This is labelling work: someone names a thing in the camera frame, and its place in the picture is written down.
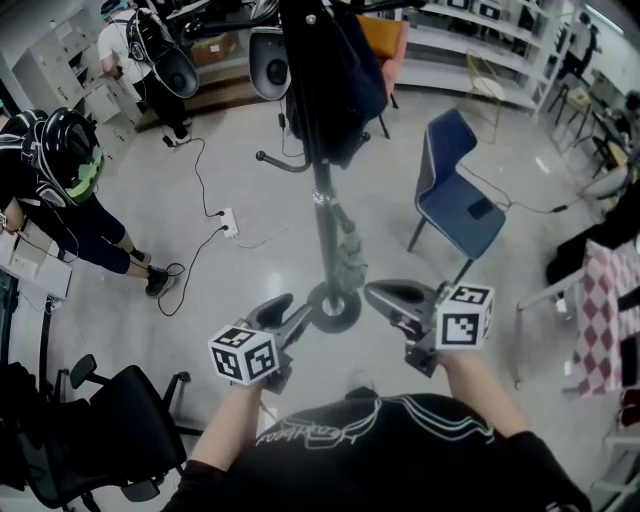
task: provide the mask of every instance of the blue chair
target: blue chair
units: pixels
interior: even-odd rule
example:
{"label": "blue chair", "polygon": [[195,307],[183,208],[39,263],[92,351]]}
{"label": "blue chair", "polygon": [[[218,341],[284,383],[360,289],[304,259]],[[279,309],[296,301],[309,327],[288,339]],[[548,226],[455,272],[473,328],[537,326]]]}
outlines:
{"label": "blue chair", "polygon": [[415,204],[422,215],[409,252],[429,222],[468,259],[462,279],[496,238],[506,217],[482,192],[456,172],[458,162],[478,144],[460,112],[451,109],[427,126]]}

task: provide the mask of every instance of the cardboard box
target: cardboard box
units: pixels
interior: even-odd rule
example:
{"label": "cardboard box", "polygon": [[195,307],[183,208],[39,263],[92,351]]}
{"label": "cardboard box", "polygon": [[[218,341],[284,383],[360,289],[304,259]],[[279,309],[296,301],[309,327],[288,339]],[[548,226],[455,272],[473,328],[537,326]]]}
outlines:
{"label": "cardboard box", "polygon": [[196,66],[205,66],[226,59],[238,44],[238,35],[228,32],[216,37],[202,39],[191,47]]}

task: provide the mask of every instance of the tripod base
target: tripod base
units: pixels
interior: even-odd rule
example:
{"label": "tripod base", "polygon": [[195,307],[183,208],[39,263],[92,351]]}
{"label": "tripod base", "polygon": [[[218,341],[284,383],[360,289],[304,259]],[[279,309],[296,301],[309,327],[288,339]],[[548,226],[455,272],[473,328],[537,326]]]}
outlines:
{"label": "tripod base", "polygon": [[350,329],[360,318],[362,300],[357,292],[340,292],[338,307],[332,308],[327,294],[327,284],[320,283],[309,294],[311,323],[322,332],[337,334]]}

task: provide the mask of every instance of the white shirt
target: white shirt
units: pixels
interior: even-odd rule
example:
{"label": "white shirt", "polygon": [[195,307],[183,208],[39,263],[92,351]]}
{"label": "white shirt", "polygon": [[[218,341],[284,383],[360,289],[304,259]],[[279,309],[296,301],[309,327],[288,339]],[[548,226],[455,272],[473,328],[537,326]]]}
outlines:
{"label": "white shirt", "polygon": [[[151,12],[149,9],[140,9],[142,12]],[[129,21],[135,14],[133,9],[128,9],[116,14],[113,19]],[[127,25],[124,23],[109,23],[98,37],[98,56],[100,60],[115,55],[118,58],[125,78],[131,84],[142,80],[151,71],[151,66],[144,62],[138,62],[129,58],[129,44],[127,43]]]}
{"label": "white shirt", "polygon": [[587,53],[587,48],[589,48],[589,44],[591,43],[591,31],[584,23],[578,22],[573,34],[576,38],[573,43],[571,43],[571,46],[569,46],[569,51],[578,57],[579,60],[583,60]]}

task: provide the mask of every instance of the green visor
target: green visor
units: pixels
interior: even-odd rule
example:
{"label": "green visor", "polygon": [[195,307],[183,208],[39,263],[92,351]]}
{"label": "green visor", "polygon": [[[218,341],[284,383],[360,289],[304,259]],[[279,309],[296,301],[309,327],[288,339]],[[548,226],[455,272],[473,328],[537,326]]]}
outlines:
{"label": "green visor", "polygon": [[78,177],[73,180],[70,188],[66,188],[65,192],[75,204],[82,204],[93,194],[93,190],[98,183],[98,178],[104,169],[104,153],[100,146],[93,148],[91,161],[82,164],[78,168]]}

